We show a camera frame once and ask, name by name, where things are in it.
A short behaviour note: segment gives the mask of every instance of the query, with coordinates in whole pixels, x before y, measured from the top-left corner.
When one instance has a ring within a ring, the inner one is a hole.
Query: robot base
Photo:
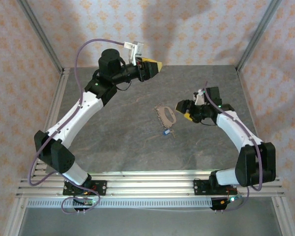
[[[90,180],[88,188],[97,192],[100,196],[106,195],[107,181],[106,180]],[[63,195],[64,196],[92,196],[92,192],[85,194],[85,190],[75,187],[69,182],[64,182]]]
[[[195,195],[237,195],[237,190],[231,185],[212,185],[210,180],[193,180]]]

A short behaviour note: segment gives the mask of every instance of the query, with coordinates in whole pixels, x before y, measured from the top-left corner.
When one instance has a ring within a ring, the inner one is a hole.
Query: gray marble tabletop
[[[94,68],[80,68],[83,86]],[[218,86],[223,103],[231,104],[239,118],[255,132],[236,70],[230,65],[164,66],[144,83],[134,80],[127,91],[118,91],[78,133],[70,151],[89,173],[106,171],[208,170],[233,167],[238,152],[217,126],[188,121],[174,111],[175,138],[163,135],[164,128],[154,107],[192,99],[193,92]],[[78,100],[73,69],[65,88],[59,119]]]

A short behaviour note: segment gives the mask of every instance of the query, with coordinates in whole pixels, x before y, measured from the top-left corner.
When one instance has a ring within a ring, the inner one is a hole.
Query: small blue object
[[[163,132],[164,135],[168,135],[168,134],[170,134],[170,133],[171,133],[170,129],[167,129],[167,130],[165,130],[165,131]]]

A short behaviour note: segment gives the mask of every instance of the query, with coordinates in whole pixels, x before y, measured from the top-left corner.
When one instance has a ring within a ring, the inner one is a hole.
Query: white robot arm
[[[130,83],[135,78],[141,82],[146,81],[159,73],[162,68],[162,63],[151,59],[135,58],[135,60],[135,63],[131,61],[125,64],[117,50],[103,51],[98,61],[99,69],[95,71],[92,80],[85,87],[83,101],[79,100],[47,132],[38,131],[34,136],[36,150],[39,150],[46,140],[50,139],[50,135],[55,134],[43,148],[39,158],[76,185],[90,188],[91,177],[76,163],[74,155],[68,150],[75,136],[86,122],[116,94],[118,84]],[[75,116],[68,122],[68,118],[74,113],[76,113]]]
[[[207,88],[206,92],[205,95],[205,90],[201,89],[194,93],[193,100],[180,101],[176,110],[195,123],[200,123],[206,118],[212,119],[232,140],[239,157],[235,167],[212,172],[209,183],[204,184],[204,188],[213,190],[236,184],[246,187],[260,183],[260,179],[262,182],[274,181],[276,177],[274,145],[264,143],[256,137],[238,118],[231,105],[222,103],[218,87]],[[258,151],[261,153],[262,170],[256,162]]]

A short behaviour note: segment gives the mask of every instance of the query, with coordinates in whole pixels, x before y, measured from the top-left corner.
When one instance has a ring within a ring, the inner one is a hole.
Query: patterned wallpaper
[[[258,134],[276,146],[295,220],[295,0],[282,1],[241,78]]]
[[[59,74],[15,0],[0,1],[0,236]]]
[[[29,0],[64,67],[92,38],[145,43],[144,56],[164,64],[236,64],[270,0]],[[97,65],[107,43],[81,53]],[[128,52],[121,49],[127,60]]]

